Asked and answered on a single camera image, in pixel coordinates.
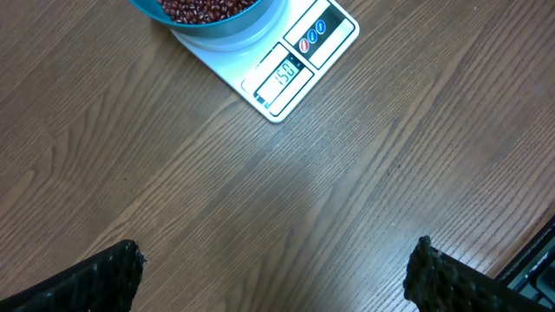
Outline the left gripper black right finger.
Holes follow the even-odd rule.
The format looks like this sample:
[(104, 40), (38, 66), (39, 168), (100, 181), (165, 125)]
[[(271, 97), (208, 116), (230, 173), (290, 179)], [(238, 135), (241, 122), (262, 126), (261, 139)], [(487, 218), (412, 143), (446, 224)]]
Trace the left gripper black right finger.
[(403, 296), (422, 312), (550, 311), (437, 250), (428, 236), (410, 254)]

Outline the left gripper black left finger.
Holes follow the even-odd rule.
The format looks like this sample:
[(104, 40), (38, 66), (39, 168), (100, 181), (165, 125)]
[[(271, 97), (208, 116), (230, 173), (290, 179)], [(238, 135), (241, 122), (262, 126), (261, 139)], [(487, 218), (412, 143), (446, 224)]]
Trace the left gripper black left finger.
[(147, 260), (124, 239), (70, 268), (1, 301), (9, 312), (128, 312)]

